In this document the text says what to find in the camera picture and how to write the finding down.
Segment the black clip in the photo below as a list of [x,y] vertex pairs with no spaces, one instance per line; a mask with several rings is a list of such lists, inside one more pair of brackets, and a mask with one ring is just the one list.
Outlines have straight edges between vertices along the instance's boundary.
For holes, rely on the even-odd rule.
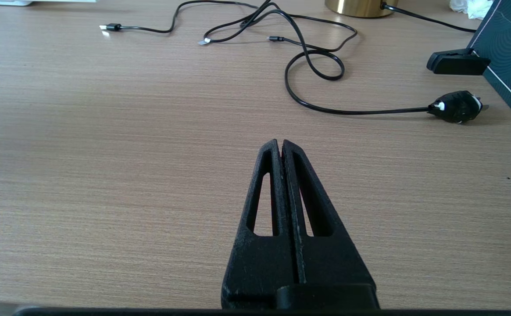
[[[271,178],[273,236],[254,234],[263,176]],[[306,206],[313,236],[304,221]],[[277,140],[259,151],[222,283],[222,307],[375,309],[376,285],[306,154]]]
[[491,60],[472,54],[473,48],[432,53],[427,69],[442,75],[481,75]]

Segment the wood grain texture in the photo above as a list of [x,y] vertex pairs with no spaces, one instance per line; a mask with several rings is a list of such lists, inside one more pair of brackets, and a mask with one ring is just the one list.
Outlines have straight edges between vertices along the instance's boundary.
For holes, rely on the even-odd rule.
[[[265,40],[294,37],[279,16],[209,46],[197,45],[206,30],[251,10],[188,8],[169,35],[97,28],[163,28],[179,2],[0,7],[0,302],[219,308],[257,150],[278,138],[306,151],[383,308],[511,309],[511,110],[481,76],[425,68],[471,34],[280,1],[360,31],[338,54],[339,82],[294,67],[292,84],[310,102],[407,108],[470,90],[491,104],[463,126],[427,114],[347,118],[285,92],[284,66],[300,48]],[[401,7],[479,24],[447,2]],[[320,46],[346,36],[300,26]]]

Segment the desk surface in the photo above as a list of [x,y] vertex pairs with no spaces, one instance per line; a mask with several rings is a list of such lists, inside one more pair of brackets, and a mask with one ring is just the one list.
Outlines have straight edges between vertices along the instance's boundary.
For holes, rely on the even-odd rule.
[[[281,1],[360,31],[338,54],[341,81],[302,62],[292,70],[316,104],[407,108],[470,90],[492,106],[463,126],[421,113],[348,118],[287,95],[284,66],[300,48],[265,40],[294,36],[279,16],[209,46],[197,45],[207,29],[251,10],[189,8],[169,35],[97,28],[164,27],[178,3],[0,7],[0,302],[219,308],[257,150],[278,138],[306,151],[383,308],[511,309],[511,110],[481,76],[425,68],[471,34]],[[401,7],[479,24],[446,0]],[[300,26],[312,44],[347,36]]]

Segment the brass base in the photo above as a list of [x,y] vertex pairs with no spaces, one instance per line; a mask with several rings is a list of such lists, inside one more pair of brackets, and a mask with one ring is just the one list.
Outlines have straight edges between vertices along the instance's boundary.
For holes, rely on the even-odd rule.
[[393,13],[380,9],[380,4],[384,1],[390,6],[396,6],[398,2],[398,0],[325,0],[325,6],[333,12],[348,16],[379,18]]

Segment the tissue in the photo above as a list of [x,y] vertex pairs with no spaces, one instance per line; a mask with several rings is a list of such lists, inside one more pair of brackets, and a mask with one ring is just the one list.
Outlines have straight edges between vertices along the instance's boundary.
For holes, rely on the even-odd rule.
[[493,0],[450,0],[450,8],[468,14],[468,18],[483,20],[490,10]]

